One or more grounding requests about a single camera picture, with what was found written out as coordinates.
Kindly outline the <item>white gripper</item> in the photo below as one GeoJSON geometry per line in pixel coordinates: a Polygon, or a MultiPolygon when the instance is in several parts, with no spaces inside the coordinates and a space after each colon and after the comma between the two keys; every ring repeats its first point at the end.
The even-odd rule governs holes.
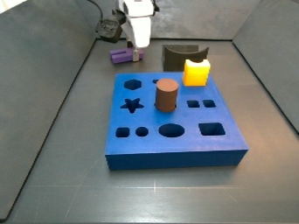
{"type": "Polygon", "coordinates": [[[132,61],[139,61],[139,50],[147,48],[151,40],[151,17],[159,11],[155,0],[118,0],[118,9],[126,14],[122,28],[135,49],[132,61]]]}

